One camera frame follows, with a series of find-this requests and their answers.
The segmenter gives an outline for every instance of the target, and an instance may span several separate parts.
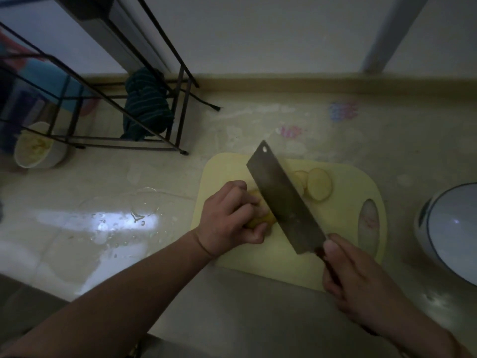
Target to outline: knife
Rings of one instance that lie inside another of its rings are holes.
[[[326,234],[265,141],[260,143],[247,162],[247,168],[295,252],[318,255],[325,263],[333,282],[342,287],[339,277],[325,256],[323,244],[327,239]],[[362,328],[369,334],[377,335],[366,326]]]

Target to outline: metal rack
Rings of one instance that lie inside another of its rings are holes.
[[[11,7],[14,5],[19,5],[19,4],[25,4],[25,3],[31,3],[31,2],[37,2],[37,1],[43,1],[43,0],[12,0],[11,2],[9,1],[4,1],[1,3],[0,7]],[[184,93],[184,101],[182,104],[182,109],[180,112],[180,118],[179,118],[179,126],[177,130],[177,135],[176,135],[176,140],[174,142],[171,141],[171,134],[172,134],[172,125],[170,125],[165,132],[165,137],[162,135],[158,134],[157,132],[153,131],[149,127],[145,126],[143,123],[141,123],[140,120],[138,120],[134,115],[130,114],[125,108],[121,107],[115,100],[117,99],[126,99],[127,95],[106,95],[102,91],[99,90],[100,87],[105,87],[105,86],[118,86],[118,85],[124,85],[124,83],[103,83],[103,84],[90,84],[88,83],[83,77],[81,77],[79,74],[77,74],[74,70],[69,68],[67,65],[65,65],[63,62],[61,62],[59,59],[56,57],[46,54],[43,51],[41,51],[39,48],[34,46],[31,42],[23,38],[21,35],[16,33],[14,30],[10,29],[8,26],[4,25],[2,22],[0,22],[0,27],[3,29],[7,30],[9,33],[17,37],[19,40],[24,42],[26,45],[31,47],[33,50],[36,51],[36,53],[25,53],[25,54],[8,54],[8,55],[2,55],[0,56],[0,59],[2,60],[7,60],[7,59],[24,59],[24,58],[42,58],[49,60],[51,63],[59,67],[61,70],[63,70],[68,76],[66,77],[66,80],[63,84],[62,91],[60,95],[54,95],[53,93],[49,92],[48,90],[45,90],[38,85],[30,82],[26,78],[18,75],[17,73],[14,73],[7,68],[3,67],[0,65],[0,69],[7,73],[13,74],[16,78],[19,78],[26,82],[27,84],[30,84],[34,88],[42,91],[43,93],[53,97],[54,99],[57,100],[56,108],[54,110],[53,116],[51,118],[50,122],[50,128],[48,131],[44,133],[36,132],[33,131],[27,127],[20,126],[23,129],[27,129],[33,133],[43,135],[47,138],[51,138],[53,140],[74,146],[75,148],[80,148],[84,149],[86,147],[100,147],[100,148],[115,148],[115,149],[140,149],[140,150],[153,150],[153,151],[178,151],[182,155],[188,155],[188,152],[185,150],[182,150],[180,146],[181,138],[182,138],[182,130],[184,127],[184,121],[186,118],[186,111],[187,111],[187,106],[188,106],[188,101],[189,101],[189,96],[195,98],[199,102],[210,106],[216,111],[219,111],[220,108],[212,105],[210,103],[207,103],[203,100],[201,100],[199,97],[195,96],[193,93],[191,93],[191,88],[192,84],[196,88],[199,88],[199,84],[195,80],[194,76],[192,73],[189,71],[187,66],[185,65],[184,61],[182,58],[179,56],[179,53],[177,50],[174,48],[172,45],[171,41],[165,34],[164,30],[161,28],[159,25],[158,21],[152,14],[152,11],[149,9],[147,4],[145,3],[144,0],[138,0],[140,3],[141,7],[143,10],[146,12],[147,16],[155,26],[156,30],[158,33],[161,35],[161,37],[164,39],[166,42],[167,46],[170,48],[171,52],[174,54],[176,57],[177,61],[180,63],[180,70],[179,70],[179,75],[176,80],[164,80],[161,75],[158,73],[156,69],[152,67],[152,65],[146,60],[146,58],[137,50],[136,47],[128,40],[128,38],[116,27],[116,25],[111,22],[107,17],[103,19],[103,21],[107,24],[107,26],[115,33],[115,35],[123,42],[123,44],[128,47],[128,49],[134,54],[134,56],[140,60],[140,62],[148,69],[148,71],[155,77],[156,81],[158,84],[161,84],[164,86],[167,91],[168,95],[167,98],[172,98],[172,106],[171,106],[171,112],[175,116],[176,115],[176,109],[177,109],[177,104],[178,104],[178,98],[179,94],[182,91]],[[69,82],[71,78],[74,78],[77,82],[81,84],[79,96],[66,96],[66,91],[69,85]],[[171,88],[168,83],[176,83],[174,88]],[[186,88],[182,89],[182,83],[186,83]],[[83,91],[84,89],[87,88],[90,90],[94,96],[83,96]],[[133,120],[135,123],[137,123],[139,126],[143,127],[146,129],[146,131],[152,133],[155,137],[159,138],[159,140],[152,140],[152,139],[146,139],[144,141],[138,141],[135,142],[137,144],[143,144],[143,143],[152,143],[152,144],[166,144],[167,147],[150,147],[150,146],[122,146],[122,145],[110,145],[110,144],[94,144],[94,141],[105,141],[105,142],[130,142],[130,140],[127,139],[122,139],[122,138],[115,138],[115,137],[92,137],[92,136],[79,136],[79,135],[74,135],[75,134],[75,129],[76,125],[78,123],[78,118],[80,115],[81,107],[84,102],[84,100],[87,99],[102,99],[105,102],[107,102],[109,105],[114,107],[116,110],[121,112],[124,116],[127,118]],[[70,120],[70,124],[68,126],[66,135],[52,135],[52,131],[54,129],[58,113],[60,111],[61,105],[63,101],[65,100],[76,100],[75,108],[72,114],[72,118]],[[0,120],[5,123],[13,123],[11,121],[7,120]],[[75,142],[75,141],[92,141],[93,143],[85,143],[85,142]]]

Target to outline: white bowl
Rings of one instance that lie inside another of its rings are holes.
[[[36,122],[28,128],[46,133],[49,123]],[[15,162],[24,168],[51,168],[65,156],[67,145],[47,137],[23,130],[15,144]]]
[[[477,183],[436,193],[418,211],[414,234],[438,265],[477,285]]]

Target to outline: person's left hand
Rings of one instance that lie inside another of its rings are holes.
[[[253,230],[244,225],[263,217],[268,208],[259,207],[259,199],[247,193],[244,181],[227,182],[204,203],[199,226],[194,229],[199,243],[213,257],[218,257],[243,243],[262,243],[266,222]]]

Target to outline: white wall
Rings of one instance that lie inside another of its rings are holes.
[[[80,74],[125,72],[55,1],[0,9],[0,19]]]
[[[122,0],[173,70],[136,0]],[[195,73],[356,72],[394,0],[146,0]],[[477,76],[477,0],[429,0],[386,69]]]

